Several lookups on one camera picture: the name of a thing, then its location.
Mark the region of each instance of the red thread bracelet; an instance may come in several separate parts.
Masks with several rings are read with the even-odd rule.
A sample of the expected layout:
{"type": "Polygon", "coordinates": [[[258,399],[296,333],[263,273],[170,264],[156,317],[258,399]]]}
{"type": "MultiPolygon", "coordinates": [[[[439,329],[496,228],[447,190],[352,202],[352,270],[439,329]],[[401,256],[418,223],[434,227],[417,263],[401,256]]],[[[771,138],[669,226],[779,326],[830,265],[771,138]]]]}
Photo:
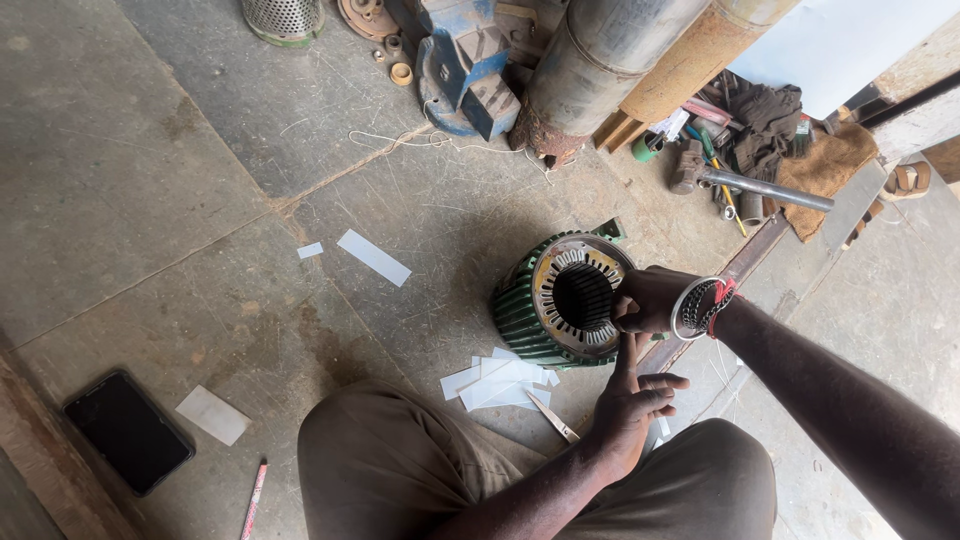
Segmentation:
{"type": "MultiPolygon", "coordinates": [[[[730,294],[730,291],[736,289],[736,282],[733,279],[728,279],[725,282],[717,282],[716,289],[717,289],[717,293],[713,299],[713,303],[720,304],[720,302],[723,301],[723,298],[728,294],[730,294]]],[[[743,296],[743,295],[738,292],[734,292],[733,296],[743,296]]],[[[710,317],[710,322],[707,325],[707,335],[710,336],[711,339],[716,339],[716,336],[713,335],[713,323],[716,322],[717,315],[720,314],[720,311],[713,313],[713,316],[710,317]]]]}

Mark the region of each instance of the white string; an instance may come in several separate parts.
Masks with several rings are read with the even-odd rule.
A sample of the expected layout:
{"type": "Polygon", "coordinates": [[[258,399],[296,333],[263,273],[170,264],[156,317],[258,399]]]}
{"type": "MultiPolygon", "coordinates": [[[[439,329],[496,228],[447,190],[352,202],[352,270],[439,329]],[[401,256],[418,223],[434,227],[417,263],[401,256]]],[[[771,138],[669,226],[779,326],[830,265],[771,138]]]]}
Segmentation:
{"type": "MultiPolygon", "coordinates": [[[[423,107],[424,107],[424,113],[423,113],[423,114],[426,115],[426,103],[423,104],[423,107]]],[[[444,144],[446,144],[447,142],[450,143],[450,146],[456,148],[458,151],[464,150],[464,149],[466,149],[466,148],[479,148],[479,149],[481,149],[481,150],[487,150],[487,151],[490,151],[490,152],[497,152],[497,153],[500,153],[500,154],[516,154],[517,152],[523,152],[523,156],[524,156],[525,158],[527,158],[528,161],[530,161],[531,163],[533,163],[535,167],[537,167],[537,170],[540,171],[540,172],[543,174],[543,178],[544,178],[545,180],[547,180],[547,182],[548,182],[550,185],[555,185],[555,184],[553,183],[553,181],[550,180],[550,177],[547,176],[547,174],[548,174],[548,173],[552,173],[552,172],[556,172],[556,171],[551,171],[551,170],[549,170],[549,169],[547,169],[547,168],[545,168],[545,167],[541,169],[540,166],[537,165],[537,162],[536,162],[536,161],[533,161],[533,160],[530,159],[530,155],[526,153],[526,147],[523,147],[523,148],[521,148],[521,149],[519,149],[519,150],[500,150],[500,149],[498,149],[498,148],[489,148],[489,147],[487,147],[487,146],[480,146],[479,144],[467,144],[467,145],[464,145],[464,146],[457,146],[456,143],[453,142],[453,139],[452,139],[452,138],[450,138],[449,136],[447,136],[447,134],[445,134],[444,132],[439,131],[439,130],[438,130],[438,131],[435,131],[435,132],[433,132],[433,133],[429,133],[429,134],[418,134],[418,133],[414,133],[414,132],[404,132],[404,133],[400,134],[400,137],[399,137],[399,138],[393,138],[393,137],[391,137],[391,136],[384,136],[384,135],[374,135],[374,134],[369,134],[369,133],[367,133],[367,132],[361,132],[361,131],[359,131],[359,130],[353,130],[353,131],[351,131],[349,134],[347,134],[347,138],[350,139],[350,142],[352,142],[353,144],[359,144],[360,146],[366,146],[367,148],[370,148],[371,150],[374,150],[374,151],[376,151],[376,152],[381,152],[381,154],[383,154],[383,155],[390,154],[391,152],[393,152],[394,150],[396,150],[396,147],[397,147],[397,146],[400,146],[401,144],[402,144],[402,145],[405,145],[405,146],[432,146],[432,147],[434,147],[434,148],[441,148],[441,147],[443,147],[444,144]],[[379,148],[373,148],[373,147],[372,147],[371,145],[369,145],[369,144],[365,144],[365,143],[363,143],[363,142],[360,142],[359,140],[354,139],[354,138],[353,138],[353,134],[366,135],[366,136],[371,136],[371,137],[373,137],[373,138],[382,138],[382,139],[384,139],[384,140],[392,141],[393,144],[390,145],[390,146],[387,148],[387,150],[384,150],[384,151],[381,152],[379,148]],[[428,141],[428,142],[407,142],[407,140],[402,140],[403,138],[407,137],[408,135],[409,135],[410,137],[409,137],[407,140],[412,140],[414,137],[417,137],[417,136],[425,136],[425,137],[427,137],[427,141],[428,141]]],[[[574,163],[574,162],[576,162],[576,160],[571,160],[571,161],[569,161],[569,162],[567,162],[567,163],[564,163],[563,166],[566,167],[567,165],[570,165],[571,163],[574,163]]]]}
{"type": "Polygon", "coordinates": [[[730,390],[731,395],[733,395],[733,423],[736,424],[736,406],[740,403],[740,393],[733,391],[733,388],[731,387],[732,383],[730,376],[727,375],[727,366],[723,363],[723,353],[720,351],[720,341],[714,341],[717,344],[717,356],[720,359],[720,365],[723,366],[723,374],[726,377],[725,380],[724,377],[720,377],[720,372],[717,371],[717,366],[713,365],[713,360],[711,360],[709,356],[707,356],[707,360],[710,362],[710,367],[713,368],[713,373],[717,374],[717,379],[719,379],[720,382],[723,382],[723,385],[726,386],[727,389],[730,390]]]}

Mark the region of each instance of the bracelet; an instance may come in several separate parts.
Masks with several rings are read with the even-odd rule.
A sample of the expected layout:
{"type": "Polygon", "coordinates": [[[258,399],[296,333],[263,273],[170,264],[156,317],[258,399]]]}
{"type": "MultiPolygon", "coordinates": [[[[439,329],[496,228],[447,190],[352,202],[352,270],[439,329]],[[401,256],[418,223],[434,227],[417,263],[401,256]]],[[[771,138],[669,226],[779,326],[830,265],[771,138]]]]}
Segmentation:
{"type": "Polygon", "coordinates": [[[716,310],[713,313],[708,313],[709,317],[704,316],[704,319],[708,320],[706,330],[711,339],[716,339],[716,335],[713,333],[713,324],[716,323],[717,315],[720,314],[721,309],[732,302],[734,296],[743,296],[736,291],[734,280],[730,279],[722,285],[717,285],[716,306],[713,307],[716,310]]]}
{"type": "Polygon", "coordinates": [[[723,280],[717,278],[716,276],[704,276],[700,279],[694,280],[693,283],[684,289],[684,292],[680,293],[680,298],[678,298],[677,302],[673,305],[673,312],[670,314],[670,331],[673,332],[677,339],[682,341],[693,341],[694,339],[703,337],[707,334],[706,331],[696,331],[693,333],[693,335],[684,336],[680,335],[680,332],[677,329],[677,315],[680,313],[681,305],[684,303],[684,300],[686,300],[687,295],[689,295],[693,289],[706,282],[720,282],[721,286],[723,285],[723,280]]]}
{"type": "Polygon", "coordinates": [[[702,282],[693,287],[693,290],[686,295],[682,304],[680,304],[681,322],[686,328],[691,330],[698,329],[700,323],[697,321],[697,312],[700,311],[700,304],[704,300],[704,294],[713,287],[713,282],[702,282]]]}

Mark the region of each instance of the scissors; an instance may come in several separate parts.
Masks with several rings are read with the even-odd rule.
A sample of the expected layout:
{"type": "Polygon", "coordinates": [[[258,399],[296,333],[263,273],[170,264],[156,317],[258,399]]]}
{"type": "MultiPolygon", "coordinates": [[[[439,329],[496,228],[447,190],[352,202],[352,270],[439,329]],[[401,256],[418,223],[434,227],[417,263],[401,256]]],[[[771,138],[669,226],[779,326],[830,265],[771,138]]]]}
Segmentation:
{"type": "Polygon", "coordinates": [[[580,440],[580,435],[574,433],[572,429],[568,428],[559,416],[554,414],[554,412],[547,408],[542,401],[537,399],[537,396],[533,395],[533,393],[531,393],[529,390],[527,390],[527,396],[530,396],[530,399],[534,402],[534,405],[540,409],[540,412],[543,413],[543,416],[546,416],[546,419],[550,421],[550,424],[553,424],[553,427],[560,432],[560,435],[564,436],[566,442],[575,443],[580,440]]]}

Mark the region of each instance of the metal pipe handle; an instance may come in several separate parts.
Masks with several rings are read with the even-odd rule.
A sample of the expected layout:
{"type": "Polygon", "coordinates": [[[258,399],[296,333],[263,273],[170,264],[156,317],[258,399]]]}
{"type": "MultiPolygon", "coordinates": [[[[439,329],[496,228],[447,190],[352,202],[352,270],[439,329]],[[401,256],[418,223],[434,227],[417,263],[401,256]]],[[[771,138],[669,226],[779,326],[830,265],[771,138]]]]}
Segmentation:
{"type": "Polygon", "coordinates": [[[827,197],[821,197],[820,195],[814,195],[813,193],[800,191],[799,189],[770,184],[761,180],[754,180],[752,178],[747,178],[745,176],[740,176],[719,169],[705,169],[704,172],[699,175],[699,177],[701,181],[727,185],[730,187],[739,187],[744,191],[759,193],[760,195],[766,195],[767,197],[784,201],[785,203],[793,203],[795,205],[819,210],[821,212],[829,212],[833,209],[833,199],[828,199],[827,197]]]}

